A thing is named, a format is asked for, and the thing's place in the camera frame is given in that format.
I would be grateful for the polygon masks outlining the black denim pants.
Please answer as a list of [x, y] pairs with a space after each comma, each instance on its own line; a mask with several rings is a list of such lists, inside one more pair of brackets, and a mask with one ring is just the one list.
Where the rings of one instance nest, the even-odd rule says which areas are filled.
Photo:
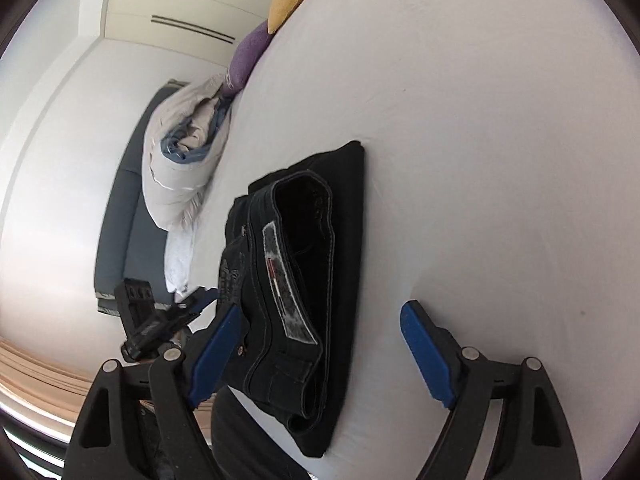
[[329, 448], [346, 396], [365, 173], [358, 141], [311, 155], [252, 182], [224, 227], [218, 304], [243, 319], [222, 381], [311, 458]]

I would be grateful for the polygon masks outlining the white flat pillow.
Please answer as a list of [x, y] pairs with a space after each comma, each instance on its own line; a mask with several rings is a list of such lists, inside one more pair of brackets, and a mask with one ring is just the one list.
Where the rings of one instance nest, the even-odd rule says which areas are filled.
[[168, 292], [175, 300], [188, 296], [191, 291], [190, 271], [198, 232], [196, 222], [178, 226], [167, 233], [164, 253], [164, 277]]

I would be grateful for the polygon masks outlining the dark grey headboard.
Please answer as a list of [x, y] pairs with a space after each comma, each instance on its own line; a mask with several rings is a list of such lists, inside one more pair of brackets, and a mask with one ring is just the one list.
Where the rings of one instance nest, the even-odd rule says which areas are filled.
[[167, 232], [158, 228], [146, 208], [142, 191], [142, 155], [146, 126], [161, 102], [184, 86], [170, 80], [158, 90], [139, 119], [122, 155], [103, 217], [94, 294], [98, 311], [118, 315], [115, 288], [126, 278], [147, 281], [154, 298], [164, 306], [172, 301], [165, 283]]

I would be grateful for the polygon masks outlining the rolled white duvet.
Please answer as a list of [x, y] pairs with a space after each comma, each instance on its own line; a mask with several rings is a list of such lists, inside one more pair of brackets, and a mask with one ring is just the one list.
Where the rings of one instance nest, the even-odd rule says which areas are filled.
[[178, 89], [153, 110], [145, 129], [142, 191], [160, 229], [190, 226], [226, 147], [232, 99], [224, 76]]

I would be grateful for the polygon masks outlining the purple cushion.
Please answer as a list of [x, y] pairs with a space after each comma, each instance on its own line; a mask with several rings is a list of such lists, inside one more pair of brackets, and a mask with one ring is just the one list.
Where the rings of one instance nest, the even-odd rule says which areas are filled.
[[270, 46], [272, 38], [268, 32], [268, 22], [264, 21], [239, 43], [222, 85], [221, 92], [224, 96], [232, 98], [245, 88], [250, 74]]

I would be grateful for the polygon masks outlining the white bed mattress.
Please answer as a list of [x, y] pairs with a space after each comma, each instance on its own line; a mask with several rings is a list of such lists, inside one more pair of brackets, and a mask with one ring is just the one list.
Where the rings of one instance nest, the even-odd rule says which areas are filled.
[[213, 285], [250, 182], [367, 152], [352, 374], [322, 479], [412, 479], [445, 409], [410, 299], [491, 359], [548, 370], [582, 475], [639, 423], [639, 0], [306, 0], [232, 110], [191, 280]]

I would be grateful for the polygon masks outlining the cream wardrobe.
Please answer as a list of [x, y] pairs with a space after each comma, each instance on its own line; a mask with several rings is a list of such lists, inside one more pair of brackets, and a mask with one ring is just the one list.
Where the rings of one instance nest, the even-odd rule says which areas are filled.
[[106, 0], [104, 37], [227, 66], [271, 0]]

